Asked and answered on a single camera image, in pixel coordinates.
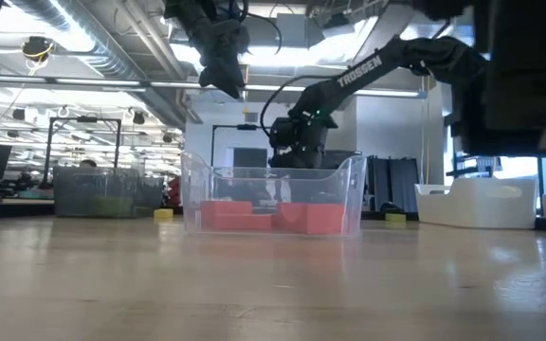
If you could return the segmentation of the clear plastic bin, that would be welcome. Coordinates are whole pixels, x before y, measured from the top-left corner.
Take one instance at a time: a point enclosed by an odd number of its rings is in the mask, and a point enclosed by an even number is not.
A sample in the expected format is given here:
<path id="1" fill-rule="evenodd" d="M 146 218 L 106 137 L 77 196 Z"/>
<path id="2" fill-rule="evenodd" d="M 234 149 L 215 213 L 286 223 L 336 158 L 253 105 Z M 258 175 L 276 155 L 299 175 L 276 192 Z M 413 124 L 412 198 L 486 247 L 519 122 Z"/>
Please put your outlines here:
<path id="1" fill-rule="evenodd" d="M 346 159 L 336 170 L 213 167 L 197 154 L 182 154 L 181 204 L 189 233 L 290 234 L 353 237 L 360 234 L 367 159 Z M 344 207 L 340 235 L 295 234 L 275 230 L 221 231 L 201 227 L 204 201 L 243 201 L 252 214 L 273 214 L 277 203 L 337 204 Z"/>

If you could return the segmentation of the dark wall screen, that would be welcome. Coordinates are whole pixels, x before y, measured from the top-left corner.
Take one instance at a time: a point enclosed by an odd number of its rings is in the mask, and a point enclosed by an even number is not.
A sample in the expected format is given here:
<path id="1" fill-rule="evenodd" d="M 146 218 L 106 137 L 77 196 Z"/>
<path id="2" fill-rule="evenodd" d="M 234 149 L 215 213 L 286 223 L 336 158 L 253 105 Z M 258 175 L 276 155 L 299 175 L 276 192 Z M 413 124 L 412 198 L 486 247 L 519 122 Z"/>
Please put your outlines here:
<path id="1" fill-rule="evenodd" d="M 361 155 L 359 151 L 327 150 L 320 167 L 325 170 L 336 170 L 346 159 L 359 155 Z"/>

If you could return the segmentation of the silver round ventilation duct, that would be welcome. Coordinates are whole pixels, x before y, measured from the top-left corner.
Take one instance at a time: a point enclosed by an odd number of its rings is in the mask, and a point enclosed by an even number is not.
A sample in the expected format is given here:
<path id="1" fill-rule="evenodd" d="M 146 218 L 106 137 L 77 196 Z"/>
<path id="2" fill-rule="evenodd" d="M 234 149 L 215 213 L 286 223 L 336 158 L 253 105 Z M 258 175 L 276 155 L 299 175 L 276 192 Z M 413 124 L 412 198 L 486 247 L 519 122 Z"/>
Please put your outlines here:
<path id="1" fill-rule="evenodd" d="M 85 52 L 83 62 L 109 80 L 138 81 L 146 75 L 79 0 L 9 0 L 48 25 L 63 47 Z"/>

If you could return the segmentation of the long ceiling light bar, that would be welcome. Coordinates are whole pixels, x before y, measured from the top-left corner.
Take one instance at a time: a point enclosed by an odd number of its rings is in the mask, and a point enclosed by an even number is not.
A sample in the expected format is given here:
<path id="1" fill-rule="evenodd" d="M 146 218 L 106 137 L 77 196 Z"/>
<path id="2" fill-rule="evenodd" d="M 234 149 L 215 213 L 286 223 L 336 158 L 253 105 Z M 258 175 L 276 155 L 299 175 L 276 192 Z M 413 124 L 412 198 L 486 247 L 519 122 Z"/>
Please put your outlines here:
<path id="1" fill-rule="evenodd" d="M 0 75 L 0 86 L 17 87 L 16 85 L 37 85 L 41 87 L 97 87 L 106 89 L 146 89 L 146 88 L 170 88 L 170 89 L 190 89 L 190 90 L 219 90 L 213 85 L 201 87 L 196 82 L 188 81 L 120 81 L 120 80 L 101 80 L 101 79 L 74 79 L 74 78 L 53 78 L 53 77 L 34 77 L 34 76 L 15 76 Z M 273 92 L 279 86 L 264 84 L 249 84 L 241 91 Z M 285 86 L 283 92 L 301 92 L 304 86 Z M 354 92 L 356 96 L 364 97 L 384 97 L 384 98 L 405 98 L 405 99 L 424 99 L 427 94 L 423 91 L 406 90 L 387 90 L 387 89 L 361 89 Z"/>

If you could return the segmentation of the silver rectangular duct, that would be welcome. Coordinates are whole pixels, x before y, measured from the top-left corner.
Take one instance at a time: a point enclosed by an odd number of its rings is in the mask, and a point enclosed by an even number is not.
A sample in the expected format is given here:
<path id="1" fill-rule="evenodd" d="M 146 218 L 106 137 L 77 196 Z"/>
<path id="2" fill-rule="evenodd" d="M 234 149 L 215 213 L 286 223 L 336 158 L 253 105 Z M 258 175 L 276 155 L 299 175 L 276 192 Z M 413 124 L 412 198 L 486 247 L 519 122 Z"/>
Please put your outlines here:
<path id="1" fill-rule="evenodd" d="M 359 63 L 394 37 L 418 37 L 417 27 L 426 25 L 428 19 L 411 7 L 409 0 L 388 0 L 357 50 L 352 63 Z"/>

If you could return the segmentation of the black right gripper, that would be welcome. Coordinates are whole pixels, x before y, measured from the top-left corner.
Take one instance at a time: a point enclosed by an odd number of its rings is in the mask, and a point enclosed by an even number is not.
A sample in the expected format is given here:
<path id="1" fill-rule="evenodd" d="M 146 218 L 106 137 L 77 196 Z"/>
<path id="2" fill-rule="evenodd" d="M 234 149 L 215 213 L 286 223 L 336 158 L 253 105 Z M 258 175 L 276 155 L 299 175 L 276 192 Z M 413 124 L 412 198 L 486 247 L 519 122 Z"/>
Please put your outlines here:
<path id="1" fill-rule="evenodd" d="M 328 132 L 336 129 L 331 117 L 278 117 L 269 130 L 273 156 L 268 164 L 278 169 L 317 169 L 325 155 Z"/>

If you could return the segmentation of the red background object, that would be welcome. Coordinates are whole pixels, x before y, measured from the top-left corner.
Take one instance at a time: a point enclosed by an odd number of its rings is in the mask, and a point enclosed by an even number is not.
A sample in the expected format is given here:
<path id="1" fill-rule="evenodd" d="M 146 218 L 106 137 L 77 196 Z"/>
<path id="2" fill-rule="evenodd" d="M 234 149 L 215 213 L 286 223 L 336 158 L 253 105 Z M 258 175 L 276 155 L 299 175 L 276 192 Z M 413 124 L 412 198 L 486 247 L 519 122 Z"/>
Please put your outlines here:
<path id="1" fill-rule="evenodd" d="M 167 206 L 181 205 L 181 177 L 180 176 L 175 176 L 167 184 L 166 205 Z"/>

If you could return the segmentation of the wide red rectangular block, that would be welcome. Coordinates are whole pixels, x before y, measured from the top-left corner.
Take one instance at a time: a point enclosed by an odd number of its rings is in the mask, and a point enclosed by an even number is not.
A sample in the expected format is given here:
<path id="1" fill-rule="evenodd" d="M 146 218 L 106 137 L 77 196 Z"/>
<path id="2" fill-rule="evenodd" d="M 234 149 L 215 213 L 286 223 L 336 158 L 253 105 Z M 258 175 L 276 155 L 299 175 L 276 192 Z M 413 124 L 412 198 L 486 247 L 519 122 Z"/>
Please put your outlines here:
<path id="1" fill-rule="evenodd" d="M 271 214 L 226 214 L 218 215 L 211 225 L 221 231 L 268 231 L 272 229 Z"/>

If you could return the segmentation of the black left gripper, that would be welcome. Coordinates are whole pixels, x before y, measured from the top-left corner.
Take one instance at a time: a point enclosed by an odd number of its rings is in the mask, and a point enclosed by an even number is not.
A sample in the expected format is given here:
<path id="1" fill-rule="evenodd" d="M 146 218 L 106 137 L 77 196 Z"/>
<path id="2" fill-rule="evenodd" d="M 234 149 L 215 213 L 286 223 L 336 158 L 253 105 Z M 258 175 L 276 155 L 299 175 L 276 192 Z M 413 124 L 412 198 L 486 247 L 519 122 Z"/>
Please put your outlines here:
<path id="1" fill-rule="evenodd" d="M 199 84 L 220 88 L 234 99 L 246 86 L 236 58 L 249 44 L 243 26 L 249 4 L 249 0 L 177 0 L 177 22 L 206 66 Z"/>

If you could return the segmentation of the dark grey curtain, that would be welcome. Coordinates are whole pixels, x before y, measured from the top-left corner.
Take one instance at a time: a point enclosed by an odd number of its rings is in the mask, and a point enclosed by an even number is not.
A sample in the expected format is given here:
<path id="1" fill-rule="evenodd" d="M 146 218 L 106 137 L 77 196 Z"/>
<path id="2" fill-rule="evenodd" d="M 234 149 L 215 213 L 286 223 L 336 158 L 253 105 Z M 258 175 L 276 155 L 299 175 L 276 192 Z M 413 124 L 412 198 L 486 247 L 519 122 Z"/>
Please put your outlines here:
<path id="1" fill-rule="evenodd" d="M 404 212 L 416 212 L 415 186 L 419 174 L 415 158 L 367 157 L 366 192 L 370 211 L 394 205 Z"/>

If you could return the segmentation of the white plastic bin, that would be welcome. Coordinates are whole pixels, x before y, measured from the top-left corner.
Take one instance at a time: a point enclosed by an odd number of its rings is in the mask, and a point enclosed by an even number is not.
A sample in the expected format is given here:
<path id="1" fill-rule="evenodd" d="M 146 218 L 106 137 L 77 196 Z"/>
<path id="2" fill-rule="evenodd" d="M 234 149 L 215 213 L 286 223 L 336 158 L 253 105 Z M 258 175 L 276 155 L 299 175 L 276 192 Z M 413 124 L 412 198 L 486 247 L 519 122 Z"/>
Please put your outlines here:
<path id="1" fill-rule="evenodd" d="M 535 179 L 458 178 L 451 186 L 414 187 L 419 221 L 465 228 L 532 229 Z"/>

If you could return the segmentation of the smoky grey plastic bin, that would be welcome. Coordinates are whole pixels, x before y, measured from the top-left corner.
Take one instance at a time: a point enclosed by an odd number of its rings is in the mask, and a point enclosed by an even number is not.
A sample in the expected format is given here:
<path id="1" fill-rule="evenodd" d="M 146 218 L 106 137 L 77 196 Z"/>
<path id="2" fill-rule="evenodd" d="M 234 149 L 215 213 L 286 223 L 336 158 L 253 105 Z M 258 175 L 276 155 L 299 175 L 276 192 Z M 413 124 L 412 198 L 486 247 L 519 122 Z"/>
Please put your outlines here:
<path id="1" fill-rule="evenodd" d="M 54 210 L 58 217 L 129 219 L 160 208 L 164 180 L 137 170 L 56 167 Z"/>

